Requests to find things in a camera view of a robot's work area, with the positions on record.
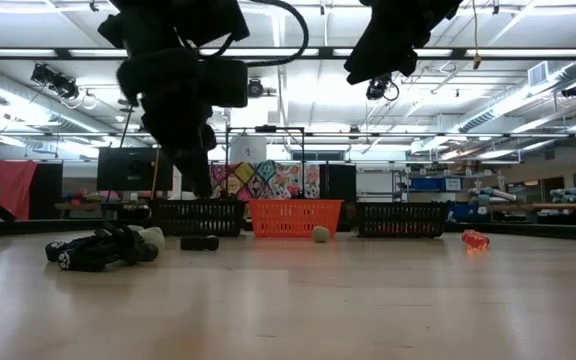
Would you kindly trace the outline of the wooden bench top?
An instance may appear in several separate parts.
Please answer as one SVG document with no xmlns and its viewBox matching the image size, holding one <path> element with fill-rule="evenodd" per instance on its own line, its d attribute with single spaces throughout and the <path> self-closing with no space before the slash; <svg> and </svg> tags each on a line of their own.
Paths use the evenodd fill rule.
<svg viewBox="0 0 576 360">
<path fill-rule="evenodd" d="M 505 203 L 487 206 L 489 212 L 537 212 L 540 210 L 576 210 L 576 203 Z"/>
</svg>

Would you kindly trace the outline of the black aluminium table frame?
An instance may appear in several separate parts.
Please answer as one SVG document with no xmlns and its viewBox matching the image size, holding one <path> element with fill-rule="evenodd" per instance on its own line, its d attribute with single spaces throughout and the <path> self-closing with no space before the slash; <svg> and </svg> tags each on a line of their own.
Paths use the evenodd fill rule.
<svg viewBox="0 0 576 360">
<path fill-rule="evenodd" d="M 31 220 L 0 222 L 0 236 L 87 231 L 100 228 L 104 221 L 99 219 L 79 220 Z M 529 236 L 576 240 L 575 225 L 523 224 L 523 223 L 448 223 L 444 235 L 461 234 L 472 229 L 489 236 L 493 234 Z"/>
</svg>

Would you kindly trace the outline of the translucent orange pumpkin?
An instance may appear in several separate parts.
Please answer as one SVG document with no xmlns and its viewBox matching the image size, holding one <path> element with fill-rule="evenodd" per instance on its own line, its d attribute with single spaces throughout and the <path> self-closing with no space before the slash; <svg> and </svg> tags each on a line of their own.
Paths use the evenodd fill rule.
<svg viewBox="0 0 576 360">
<path fill-rule="evenodd" d="M 462 241 L 470 249 L 487 249 L 490 239 L 481 232 L 468 229 L 462 233 Z"/>
</svg>

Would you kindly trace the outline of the red hanging cloth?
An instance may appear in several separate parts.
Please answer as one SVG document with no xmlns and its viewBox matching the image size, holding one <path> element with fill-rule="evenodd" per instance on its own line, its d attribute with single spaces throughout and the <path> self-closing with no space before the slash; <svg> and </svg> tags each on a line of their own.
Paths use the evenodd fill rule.
<svg viewBox="0 0 576 360">
<path fill-rule="evenodd" d="M 33 161 L 0 161 L 0 206 L 17 220 L 28 220 L 30 188 L 37 168 Z"/>
</svg>

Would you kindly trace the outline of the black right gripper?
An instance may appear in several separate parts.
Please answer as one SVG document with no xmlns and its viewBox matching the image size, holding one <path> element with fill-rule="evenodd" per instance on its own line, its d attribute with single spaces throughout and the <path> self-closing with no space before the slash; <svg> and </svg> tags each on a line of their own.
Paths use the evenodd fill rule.
<svg viewBox="0 0 576 360">
<path fill-rule="evenodd" d="M 360 3 L 371 9 L 371 17 L 360 37 L 362 46 L 357 45 L 345 62 L 347 82 L 357 84 L 391 72 L 412 75 L 418 60 L 414 48 L 429 41 L 438 19 L 433 0 L 360 0 Z M 388 42 L 399 47 L 391 53 L 386 47 L 368 46 Z"/>
</svg>

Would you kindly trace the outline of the black plastic basket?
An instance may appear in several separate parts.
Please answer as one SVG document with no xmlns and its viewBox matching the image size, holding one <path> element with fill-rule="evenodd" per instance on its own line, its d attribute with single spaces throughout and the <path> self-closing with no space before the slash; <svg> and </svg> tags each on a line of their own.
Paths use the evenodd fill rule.
<svg viewBox="0 0 576 360">
<path fill-rule="evenodd" d="M 445 228 L 446 203 L 356 204 L 358 234 L 365 238 L 436 238 Z"/>
<path fill-rule="evenodd" d="M 171 236 L 237 237 L 245 203 L 238 200 L 156 200 L 150 204 L 153 225 Z"/>
</svg>

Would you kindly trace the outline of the orange plastic basket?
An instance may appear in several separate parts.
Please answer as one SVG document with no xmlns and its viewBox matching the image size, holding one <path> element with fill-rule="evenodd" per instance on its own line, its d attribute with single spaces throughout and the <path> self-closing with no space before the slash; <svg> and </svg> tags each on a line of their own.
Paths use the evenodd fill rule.
<svg viewBox="0 0 576 360">
<path fill-rule="evenodd" d="M 323 227 L 337 233 L 342 200 L 253 199 L 248 202 L 252 231 L 259 238 L 309 238 Z"/>
</svg>

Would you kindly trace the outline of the cluttered side table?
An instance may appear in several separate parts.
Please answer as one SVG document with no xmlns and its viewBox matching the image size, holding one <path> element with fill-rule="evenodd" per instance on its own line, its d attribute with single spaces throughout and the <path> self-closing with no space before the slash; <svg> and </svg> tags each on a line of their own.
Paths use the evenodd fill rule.
<svg viewBox="0 0 576 360">
<path fill-rule="evenodd" d="M 148 201 L 139 192 L 79 191 L 68 194 L 54 207 L 63 219 L 141 221 L 150 217 Z"/>
</svg>

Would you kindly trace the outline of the white air vent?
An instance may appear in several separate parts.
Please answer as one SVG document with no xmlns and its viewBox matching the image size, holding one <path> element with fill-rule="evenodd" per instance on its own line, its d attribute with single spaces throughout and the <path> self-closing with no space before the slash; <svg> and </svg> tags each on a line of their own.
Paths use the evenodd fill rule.
<svg viewBox="0 0 576 360">
<path fill-rule="evenodd" d="M 549 82 L 549 62 L 542 61 L 527 71 L 528 84 L 531 88 L 542 86 Z"/>
</svg>

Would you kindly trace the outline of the black monitor screen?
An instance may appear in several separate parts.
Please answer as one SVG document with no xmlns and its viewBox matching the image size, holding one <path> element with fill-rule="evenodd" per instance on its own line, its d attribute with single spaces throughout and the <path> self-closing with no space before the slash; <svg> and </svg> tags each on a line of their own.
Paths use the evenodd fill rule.
<svg viewBox="0 0 576 360">
<path fill-rule="evenodd" d="M 100 148 L 97 189 L 111 191 L 170 191 L 173 164 L 155 148 Z"/>
</svg>

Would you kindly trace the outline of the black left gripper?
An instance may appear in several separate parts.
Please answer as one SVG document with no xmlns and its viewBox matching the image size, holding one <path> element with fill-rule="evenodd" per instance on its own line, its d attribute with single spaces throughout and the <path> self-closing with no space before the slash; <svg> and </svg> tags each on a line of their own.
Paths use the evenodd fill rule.
<svg viewBox="0 0 576 360">
<path fill-rule="evenodd" d="M 202 96 L 200 75 L 198 59 L 183 48 L 132 56 L 116 72 L 124 96 L 143 109 L 145 129 L 174 166 L 174 192 L 207 198 L 211 194 L 208 153 L 217 145 L 207 146 L 205 138 L 212 106 Z M 196 154 L 190 149 L 199 150 Z"/>
</svg>

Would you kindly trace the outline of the white paper sign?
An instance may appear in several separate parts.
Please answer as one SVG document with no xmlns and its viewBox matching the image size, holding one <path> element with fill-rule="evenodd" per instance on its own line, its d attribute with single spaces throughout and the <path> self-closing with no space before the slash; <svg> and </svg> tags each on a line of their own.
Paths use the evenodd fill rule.
<svg viewBox="0 0 576 360">
<path fill-rule="evenodd" d="M 231 163 L 261 163 L 267 160 L 265 137 L 238 136 L 230 141 L 229 160 Z"/>
</svg>

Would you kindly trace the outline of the blue storage bins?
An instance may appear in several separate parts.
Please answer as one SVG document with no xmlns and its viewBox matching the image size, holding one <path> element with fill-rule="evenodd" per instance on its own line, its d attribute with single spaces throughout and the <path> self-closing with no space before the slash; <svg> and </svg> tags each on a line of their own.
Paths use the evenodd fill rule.
<svg viewBox="0 0 576 360">
<path fill-rule="evenodd" d="M 459 192 L 463 190 L 461 178 L 412 178 L 409 189 L 417 192 Z"/>
</svg>

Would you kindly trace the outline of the thin black horizontal rail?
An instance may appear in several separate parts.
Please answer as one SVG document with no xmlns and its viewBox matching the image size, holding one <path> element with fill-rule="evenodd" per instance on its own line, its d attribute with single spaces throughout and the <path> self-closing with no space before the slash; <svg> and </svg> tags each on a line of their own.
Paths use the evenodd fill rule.
<svg viewBox="0 0 576 360">
<path fill-rule="evenodd" d="M 226 137 L 227 135 L 241 135 L 248 136 L 262 136 L 262 137 L 320 137 L 320 138 L 433 138 L 433 137 L 448 137 L 448 138 L 525 138 L 525 139 L 563 139 L 574 138 L 576 132 L 561 132 L 561 133 L 432 133 L 432 132 L 388 132 L 388 133 L 342 133 L 342 132 L 302 132 L 302 131 L 277 131 L 277 132 L 254 132 L 253 130 L 243 131 L 242 129 L 235 129 L 230 132 L 215 132 L 217 137 Z M 1 132 L 0 136 L 9 137 L 122 137 L 123 133 L 120 132 L 98 132 L 98 133 L 75 133 L 75 132 Z"/>
</svg>

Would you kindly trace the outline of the blue storage tub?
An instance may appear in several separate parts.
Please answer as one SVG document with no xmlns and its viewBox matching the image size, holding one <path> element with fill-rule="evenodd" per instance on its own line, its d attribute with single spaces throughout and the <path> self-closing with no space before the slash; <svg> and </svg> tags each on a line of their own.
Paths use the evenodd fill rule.
<svg viewBox="0 0 576 360">
<path fill-rule="evenodd" d="M 465 202 L 455 202 L 449 206 L 448 220 L 455 223 L 472 222 L 479 216 L 479 206 Z"/>
</svg>

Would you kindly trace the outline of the black partition panel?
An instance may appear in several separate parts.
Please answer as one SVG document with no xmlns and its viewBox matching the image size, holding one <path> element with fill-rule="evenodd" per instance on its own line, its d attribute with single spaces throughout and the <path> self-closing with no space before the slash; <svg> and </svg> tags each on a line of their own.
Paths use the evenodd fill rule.
<svg viewBox="0 0 576 360">
<path fill-rule="evenodd" d="M 62 198 L 63 165 L 39 162 L 30 186 L 29 219 L 59 219 L 55 205 Z"/>
<path fill-rule="evenodd" d="M 357 201 L 356 167 L 354 165 L 321 164 L 320 198 L 343 200 L 346 203 Z"/>
</svg>

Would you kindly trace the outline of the thin black metal stand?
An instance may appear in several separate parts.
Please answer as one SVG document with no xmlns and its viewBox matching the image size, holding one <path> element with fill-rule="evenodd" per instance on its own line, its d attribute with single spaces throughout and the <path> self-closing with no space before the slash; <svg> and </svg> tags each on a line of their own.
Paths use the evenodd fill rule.
<svg viewBox="0 0 576 360">
<path fill-rule="evenodd" d="M 230 131 L 234 131 L 235 129 L 242 129 L 243 131 L 246 130 L 253 130 L 254 132 L 277 132 L 277 131 L 302 131 L 304 132 L 305 129 L 303 127 L 285 127 L 285 126 L 276 126 L 276 125 L 259 125 L 259 126 L 254 126 L 254 127 L 227 127 L 226 128 L 226 132 L 230 132 Z M 225 137 L 225 146 L 224 146 L 224 151 L 225 151 L 225 161 L 224 164 L 232 164 L 229 160 L 229 145 L 230 145 L 230 141 L 233 138 L 236 138 L 238 136 L 246 136 L 245 134 L 241 134 L 241 135 L 230 135 L 230 136 L 226 136 Z M 267 160 L 273 160 L 271 158 L 271 154 L 269 153 L 268 148 L 271 146 L 271 142 L 273 140 L 279 139 L 279 140 L 288 140 L 291 137 L 265 137 L 266 141 L 267 141 Z M 305 137 L 301 137 L 301 143 L 300 145 L 302 146 L 301 148 L 301 161 L 300 163 L 302 165 L 306 164 L 305 162 Z M 273 160 L 276 162 L 281 162 L 281 163 L 288 163 L 287 161 L 283 161 L 283 160 Z"/>
</svg>

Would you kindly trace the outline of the colourful patchwork quilt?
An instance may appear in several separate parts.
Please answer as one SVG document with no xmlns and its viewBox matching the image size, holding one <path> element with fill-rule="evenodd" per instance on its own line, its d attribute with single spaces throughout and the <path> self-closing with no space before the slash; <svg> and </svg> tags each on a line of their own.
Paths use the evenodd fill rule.
<svg viewBox="0 0 576 360">
<path fill-rule="evenodd" d="M 251 199 L 291 199 L 320 197 L 318 164 L 239 162 L 211 164 L 212 197 L 229 196 L 247 202 Z"/>
</svg>

